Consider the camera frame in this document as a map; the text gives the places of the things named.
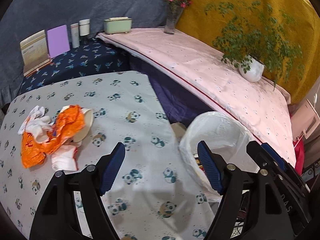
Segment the white red-trimmed cloth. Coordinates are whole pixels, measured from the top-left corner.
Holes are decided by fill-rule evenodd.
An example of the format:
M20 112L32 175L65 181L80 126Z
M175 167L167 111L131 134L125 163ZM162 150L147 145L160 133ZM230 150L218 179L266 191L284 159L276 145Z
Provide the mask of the white red-trimmed cloth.
M61 145L52 155L52 169L54 171L77 171L75 155L78 148L75 145Z

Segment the orange wrapper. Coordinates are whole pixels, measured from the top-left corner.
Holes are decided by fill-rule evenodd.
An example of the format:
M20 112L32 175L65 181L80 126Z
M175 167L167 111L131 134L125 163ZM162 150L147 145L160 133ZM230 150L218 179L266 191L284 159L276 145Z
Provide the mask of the orange wrapper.
M58 114L53 130L48 132L49 140L42 145L44 153L52 154L57 151L61 145L76 135L84 126L84 114L81 107L70 105Z

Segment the white printed paper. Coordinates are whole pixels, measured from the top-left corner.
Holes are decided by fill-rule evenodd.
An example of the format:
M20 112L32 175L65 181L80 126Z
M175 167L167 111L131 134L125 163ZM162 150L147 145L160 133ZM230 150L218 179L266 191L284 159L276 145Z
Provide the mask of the white printed paper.
M48 132L53 131L53 122L51 118L46 115L46 109L44 107L35 106L21 124L18 135L30 133L33 139L41 144L49 140Z

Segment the white lined trash bin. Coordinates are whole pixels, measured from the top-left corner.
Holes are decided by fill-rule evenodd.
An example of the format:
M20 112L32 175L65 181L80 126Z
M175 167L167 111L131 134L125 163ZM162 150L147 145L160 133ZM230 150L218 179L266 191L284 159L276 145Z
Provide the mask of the white lined trash bin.
M244 125L219 112L200 114L187 128L179 150L188 173L200 185L209 202L219 202L222 197L211 188L194 158L197 145L202 140L213 153L221 155L226 163L234 164L246 172L259 171L259 166L246 152L247 144L254 137Z

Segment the pink white appliance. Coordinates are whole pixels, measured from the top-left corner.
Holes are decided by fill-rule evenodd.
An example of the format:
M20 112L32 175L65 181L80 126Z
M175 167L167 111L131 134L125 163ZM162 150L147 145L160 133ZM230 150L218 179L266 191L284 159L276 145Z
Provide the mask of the pink white appliance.
M291 116L293 140L308 139L319 126L319 77L304 99L294 105Z

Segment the dark purple cloth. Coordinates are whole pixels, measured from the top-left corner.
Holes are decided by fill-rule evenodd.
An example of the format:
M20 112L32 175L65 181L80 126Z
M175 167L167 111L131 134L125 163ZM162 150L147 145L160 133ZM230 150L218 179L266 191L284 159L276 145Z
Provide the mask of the dark purple cloth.
M147 62L130 56L130 66L132 70L148 76L170 123L180 122L188 127L198 115L213 111L193 93Z

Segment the navy leaf print cloth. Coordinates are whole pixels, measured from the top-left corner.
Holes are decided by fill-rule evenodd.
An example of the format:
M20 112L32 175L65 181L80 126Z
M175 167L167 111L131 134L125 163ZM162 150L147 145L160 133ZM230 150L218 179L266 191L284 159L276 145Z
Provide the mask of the navy leaf print cloth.
M19 93L83 76L130 70L129 54L123 49L92 38L52 59L51 63L25 77Z

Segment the pink patterned table cloth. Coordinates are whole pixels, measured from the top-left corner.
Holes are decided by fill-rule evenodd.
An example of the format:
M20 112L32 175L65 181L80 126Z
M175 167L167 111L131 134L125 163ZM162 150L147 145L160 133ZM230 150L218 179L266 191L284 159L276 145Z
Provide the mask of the pink patterned table cloth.
M238 120L257 141L269 143L295 166L290 95L280 86L266 78L247 81L232 65L221 62L220 51L178 30L169 35L162 28L136 28L96 37L154 66L213 110Z

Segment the green plant in white pot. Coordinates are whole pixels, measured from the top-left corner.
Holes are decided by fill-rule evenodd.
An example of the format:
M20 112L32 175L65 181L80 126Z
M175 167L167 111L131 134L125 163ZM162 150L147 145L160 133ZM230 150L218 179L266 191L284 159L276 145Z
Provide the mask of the green plant in white pot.
M272 75L273 83L287 82L292 72L303 78L305 67L299 43L292 41L290 32L296 19L285 10L275 11L259 0L208 3L204 13L218 13L223 27L213 40L213 47L223 53L221 61L248 73L257 62Z

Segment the mint green tissue box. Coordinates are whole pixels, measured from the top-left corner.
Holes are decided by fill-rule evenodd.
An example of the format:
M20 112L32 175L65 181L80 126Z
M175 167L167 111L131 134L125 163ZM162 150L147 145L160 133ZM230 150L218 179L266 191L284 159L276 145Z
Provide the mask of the mint green tissue box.
M128 33L132 19L129 17L112 17L104 20L104 32L107 34Z

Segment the white tube bottle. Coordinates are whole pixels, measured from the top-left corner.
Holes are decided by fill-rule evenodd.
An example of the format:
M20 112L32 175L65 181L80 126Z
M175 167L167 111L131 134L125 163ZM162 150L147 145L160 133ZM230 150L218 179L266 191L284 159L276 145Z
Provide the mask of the white tube bottle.
M78 23L71 24L71 37L72 37L72 47L78 48L80 46Z

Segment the white jar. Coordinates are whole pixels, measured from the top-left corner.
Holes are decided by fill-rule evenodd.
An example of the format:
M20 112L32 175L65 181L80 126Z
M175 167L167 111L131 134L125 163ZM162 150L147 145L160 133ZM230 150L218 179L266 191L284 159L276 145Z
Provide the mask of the white jar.
M80 36L87 36L90 33L90 19L79 21L79 34Z

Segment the glass vase with pink flowers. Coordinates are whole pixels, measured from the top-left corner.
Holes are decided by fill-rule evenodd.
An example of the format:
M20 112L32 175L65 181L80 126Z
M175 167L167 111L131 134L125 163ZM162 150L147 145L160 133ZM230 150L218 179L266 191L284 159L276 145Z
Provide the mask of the glass vase with pink flowers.
M180 18L182 11L191 5L191 0L164 0L167 4L167 20L164 27L164 33L175 34L175 26Z

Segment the blue grey sofa cover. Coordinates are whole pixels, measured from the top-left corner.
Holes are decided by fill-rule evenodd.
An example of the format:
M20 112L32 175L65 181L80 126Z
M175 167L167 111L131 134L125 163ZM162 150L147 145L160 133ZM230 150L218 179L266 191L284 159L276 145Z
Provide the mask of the blue grey sofa cover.
M90 31L110 17L128 16L134 28L165 23L163 0L13 0L1 19L1 106L12 102L23 80L20 42L41 30L90 20Z

